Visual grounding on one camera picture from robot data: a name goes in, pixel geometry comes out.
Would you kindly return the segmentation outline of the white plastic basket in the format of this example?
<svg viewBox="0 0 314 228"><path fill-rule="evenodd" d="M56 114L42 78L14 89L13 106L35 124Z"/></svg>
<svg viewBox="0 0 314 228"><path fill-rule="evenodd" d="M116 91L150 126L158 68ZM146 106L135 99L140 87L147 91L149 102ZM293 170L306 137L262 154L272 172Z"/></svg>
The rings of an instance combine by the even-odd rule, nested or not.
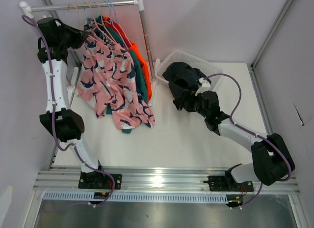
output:
<svg viewBox="0 0 314 228"><path fill-rule="evenodd" d="M156 78L158 78L161 82L165 84L168 84L168 81L164 79L162 74L166 70L166 68L173 62L185 62L193 68L200 69L206 75L206 77L213 74L214 76L209 78L211 90L215 89L220 82L220 76L217 76L217 73L222 73L222 70L201 58L198 58L183 51L176 50L169 54L156 69Z"/></svg>

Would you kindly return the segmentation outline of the blue patterned shorts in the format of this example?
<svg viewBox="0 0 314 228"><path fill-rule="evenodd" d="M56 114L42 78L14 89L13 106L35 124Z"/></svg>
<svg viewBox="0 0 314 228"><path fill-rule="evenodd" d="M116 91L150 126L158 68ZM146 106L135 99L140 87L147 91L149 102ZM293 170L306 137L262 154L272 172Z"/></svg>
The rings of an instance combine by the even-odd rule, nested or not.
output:
<svg viewBox="0 0 314 228"><path fill-rule="evenodd" d="M95 19L87 18L84 22L84 31L89 32L94 38L101 39L105 45L114 46L116 40L111 32L105 27L103 17L100 15Z"/></svg>

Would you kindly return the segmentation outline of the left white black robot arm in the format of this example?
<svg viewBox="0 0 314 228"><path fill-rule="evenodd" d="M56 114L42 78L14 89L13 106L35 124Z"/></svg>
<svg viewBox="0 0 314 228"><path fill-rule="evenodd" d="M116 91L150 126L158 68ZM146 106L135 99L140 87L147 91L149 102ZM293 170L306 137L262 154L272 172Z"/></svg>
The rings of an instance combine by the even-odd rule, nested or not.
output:
<svg viewBox="0 0 314 228"><path fill-rule="evenodd" d="M68 49L78 49L88 33L62 23L52 17L35 23L40 31L38 59L46 77L47 107L40 115L40 122L53 136L61 151L72 149L81 163L78 187L80 189L104 189L106 175L99 160L91 154L83 139L85 130L82 117L71 109L66 76Z"/></svg>

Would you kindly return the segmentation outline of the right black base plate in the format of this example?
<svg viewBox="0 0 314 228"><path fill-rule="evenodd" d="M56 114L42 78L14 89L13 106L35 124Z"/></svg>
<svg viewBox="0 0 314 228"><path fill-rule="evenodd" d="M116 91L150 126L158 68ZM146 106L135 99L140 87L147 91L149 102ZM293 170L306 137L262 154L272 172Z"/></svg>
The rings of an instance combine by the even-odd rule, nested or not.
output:
<svg viewBox="0 0 314 228"><path fill-rule="evenodd" d="M253 192L254 187L251 181L238 183L232 177L210 175L203 183L208 184L212 192Z"/></svg>

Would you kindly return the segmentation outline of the aluminium mounting rail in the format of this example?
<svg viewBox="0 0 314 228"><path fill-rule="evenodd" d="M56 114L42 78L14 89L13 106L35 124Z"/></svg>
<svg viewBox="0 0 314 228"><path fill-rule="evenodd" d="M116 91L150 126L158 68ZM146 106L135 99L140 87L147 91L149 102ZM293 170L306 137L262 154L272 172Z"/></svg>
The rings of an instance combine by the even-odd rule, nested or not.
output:
<svg viewBox="0 0 314 228"><path fill-rule="evenodd" d="M224 168L126 168L106 167L108 173L122 175L121 191L143 193L200 193L209 191L204 183L210 175L221 176ZM38 172L35 190L77 190L80 168L55 166Z"/></svg>

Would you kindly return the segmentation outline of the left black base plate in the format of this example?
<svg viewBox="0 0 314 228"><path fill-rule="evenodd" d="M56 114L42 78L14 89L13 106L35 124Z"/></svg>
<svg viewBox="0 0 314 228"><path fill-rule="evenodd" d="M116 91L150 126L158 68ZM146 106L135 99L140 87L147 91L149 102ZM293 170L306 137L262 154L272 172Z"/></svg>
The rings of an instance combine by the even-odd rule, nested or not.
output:
<svg viewBox="0 0 314 228"><path fill-rule="evenodd" d="M109 190L113 186L113 180L115 182L114 189L120 190L122 184L121 174L110 174L109 175L99 172L80 173L78 182L78 188L80 189L103 189Z"/></svg>

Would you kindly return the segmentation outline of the pink wire hanger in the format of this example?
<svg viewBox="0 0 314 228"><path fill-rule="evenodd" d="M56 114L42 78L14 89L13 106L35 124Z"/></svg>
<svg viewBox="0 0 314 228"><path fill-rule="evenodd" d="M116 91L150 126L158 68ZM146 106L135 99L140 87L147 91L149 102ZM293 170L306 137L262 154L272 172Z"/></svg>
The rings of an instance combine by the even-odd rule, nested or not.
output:
<svg viewBox="0 0 314 228"><path fill-rule="evenodd" d="M82 29L81 21L80 21L80 13L79 13L78 7L77 7L75 4L69 3L69 4L67 5L67 11L69 11L70 8L75 9L75 11L76 11L76 13L77 13L77 19L78 19L78 29Z"/></svg>

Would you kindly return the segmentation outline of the orange shorts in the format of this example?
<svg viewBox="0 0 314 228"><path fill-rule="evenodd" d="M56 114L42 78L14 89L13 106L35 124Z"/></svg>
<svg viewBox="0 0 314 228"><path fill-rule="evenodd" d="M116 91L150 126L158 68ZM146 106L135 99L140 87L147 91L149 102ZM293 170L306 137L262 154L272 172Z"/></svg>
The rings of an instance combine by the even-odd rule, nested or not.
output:
<svg viewBox="0 0 314 228"><path fill-rule="evenodd" d="M116 42L119 43L123 48L125 48L123 41L110 24L110 18L103 17L103 21L106 28L111 32L111 34L115 38ZM148 103L152 97L149 66L145 59L143 58L143 56L141 55L141 53L139 52L138 47L135 43L132 42L132 50L129 49L128 52L133 60L137 94L141 96L142 100Z"/></svg>

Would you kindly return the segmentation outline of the black shorts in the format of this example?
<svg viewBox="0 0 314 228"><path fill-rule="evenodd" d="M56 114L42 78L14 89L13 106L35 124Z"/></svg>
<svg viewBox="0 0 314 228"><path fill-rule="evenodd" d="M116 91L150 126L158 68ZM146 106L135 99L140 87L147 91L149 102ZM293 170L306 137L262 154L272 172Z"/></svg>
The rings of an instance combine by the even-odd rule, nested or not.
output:
<svg viewBox="0 0 314 228"><path fill-rule="evenodd" d="M185 62L173 62L162 76L168 81L169 89L175 99L178 99L185 90L197 91L198 80L206 77L200 69L193 68Z"/></svg>

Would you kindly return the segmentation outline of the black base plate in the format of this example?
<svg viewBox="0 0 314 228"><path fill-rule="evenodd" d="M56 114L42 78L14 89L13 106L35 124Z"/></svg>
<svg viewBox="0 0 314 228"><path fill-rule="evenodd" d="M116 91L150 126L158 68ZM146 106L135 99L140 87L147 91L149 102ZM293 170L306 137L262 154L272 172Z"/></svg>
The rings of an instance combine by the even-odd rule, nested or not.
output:
<svg viewBox="0 0 314 228"><path fill-rule="evenodd" d="M203 183L208 184L212 192L253 192L254 187L251 181L238 183L232 177L210 175Z"/></svg>
<svg viewBox="0 0 314 228"><path fill-rule="evenodd" d="M78 182L78 188L80 189L103 189L109 190L113 186L113 180L115 182L114 189L120 190L122 184L121 174L110 174L109 175L99 172L80 173Z"/></svg>

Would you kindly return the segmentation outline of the pink patterned shorts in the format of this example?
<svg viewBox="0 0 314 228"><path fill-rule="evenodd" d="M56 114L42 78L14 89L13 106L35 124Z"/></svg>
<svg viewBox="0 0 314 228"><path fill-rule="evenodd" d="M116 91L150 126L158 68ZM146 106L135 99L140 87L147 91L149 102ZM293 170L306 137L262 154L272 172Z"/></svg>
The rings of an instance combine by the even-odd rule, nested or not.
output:
<svg viewBox="0 0 314 228"><path fill-rule="evenodd" d="M126 49L118 43L105 45L89 35L82 65L77 93L94 109L97 118L104 117L110 108L118 130L130 130L140 124L153 128L155 117L137 94L133 60Z"/></svg>

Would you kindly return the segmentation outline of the teal shorts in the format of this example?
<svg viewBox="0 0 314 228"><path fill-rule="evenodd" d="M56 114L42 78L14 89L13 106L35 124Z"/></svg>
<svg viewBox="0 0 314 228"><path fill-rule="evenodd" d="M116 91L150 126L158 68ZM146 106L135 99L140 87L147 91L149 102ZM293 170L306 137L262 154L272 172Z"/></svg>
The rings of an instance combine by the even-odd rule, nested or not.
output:
<svg viewBox="0 0 314 228"><path fill-rule="evenodd" d="M91 34L86 41L78 92L97 118L111 114L123 133L131 133L142 123L151 128L155 118L148 107L152 96L149 72L137 51L116 33L119 25L107 22L108 18L98 16L84 24Z"/></svg>

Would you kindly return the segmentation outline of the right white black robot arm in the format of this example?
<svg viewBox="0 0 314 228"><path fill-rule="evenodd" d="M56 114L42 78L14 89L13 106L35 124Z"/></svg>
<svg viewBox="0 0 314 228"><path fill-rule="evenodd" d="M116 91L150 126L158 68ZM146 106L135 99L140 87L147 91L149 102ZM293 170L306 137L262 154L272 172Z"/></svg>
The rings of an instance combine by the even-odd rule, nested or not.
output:
<svg viewBox="0 0 314 228"><path fill-rule="evenodd" d="M179 111L200 114L211 132L229 138L251 153L251 163L238 164L225 171L224 185L227 189L233 191L242 183L253 181L270 186L291 178L295 164L282 136L254 132L236 123L221 111L216 92L184 90L182 94L174 95L173 103Z"/></svg>

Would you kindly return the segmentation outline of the metal clothes rack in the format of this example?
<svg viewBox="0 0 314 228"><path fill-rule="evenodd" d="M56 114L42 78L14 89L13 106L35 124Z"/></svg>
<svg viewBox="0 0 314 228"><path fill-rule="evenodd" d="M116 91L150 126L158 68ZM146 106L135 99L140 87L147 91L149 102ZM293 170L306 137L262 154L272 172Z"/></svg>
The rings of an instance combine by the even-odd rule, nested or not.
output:
<svg viewBox="0 0 314 228"><path fill-rule="evenodd" d="M140 21L142 25L142 30L143 30L143 37L144 37L144 42L145 42L145 47L146 47L146 53L147 53L147 58L148 58L148 65L149 65L149 71L150 71L150 78L152 82L152 97L148 102L149 106L152 106L154 103L154 97L156 94L156 86L157 86L157 78L156 78L156 71L155 69L160 65L160 59L156 59L155 62L153 62L153 57L152 57L152 49L150 45L150 40L149 40L149 33L148 33L148 27L147 27L147 21L145 17L145 9L144 9L144 0L126 0L126 1L115 1L115 2L92 2L90 5L87 3L80 3L80 4L71 4L71 5L53 5L51 3L51 0L42 0L44 2L44 6L42 7L33 7L29 6L27 2L21 1L19 3L20 9L23 11L23 13L30 17L33 18L33 14L35 12L48 12L53 16L54 18L57 18L58 15L56 14L56 11L61 11L61 10L79 10L79 9L87 9L87 8L102 8L102 7L119 7L119 6L137 6L137 9L139 11L139 16L140 16Z"/></svg>

